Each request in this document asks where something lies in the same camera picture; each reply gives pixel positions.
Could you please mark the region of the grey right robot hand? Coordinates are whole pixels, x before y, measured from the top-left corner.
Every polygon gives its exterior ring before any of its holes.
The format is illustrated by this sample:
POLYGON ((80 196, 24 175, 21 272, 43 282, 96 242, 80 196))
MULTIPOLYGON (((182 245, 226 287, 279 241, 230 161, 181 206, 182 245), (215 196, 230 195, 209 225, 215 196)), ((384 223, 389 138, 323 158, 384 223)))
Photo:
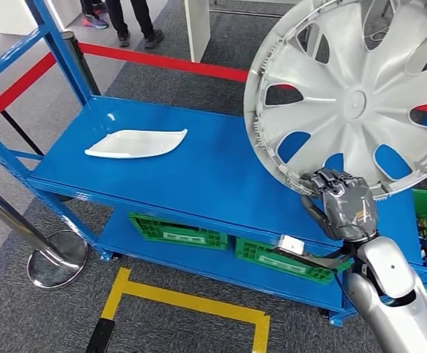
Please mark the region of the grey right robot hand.
POLYGON ((302 207, 328 238, 359 242, 378 233, 378 214, 369 185, 345 171, 321 168, 301 179, 311 186, 323 209, 311 197, 301 195, 302 207))

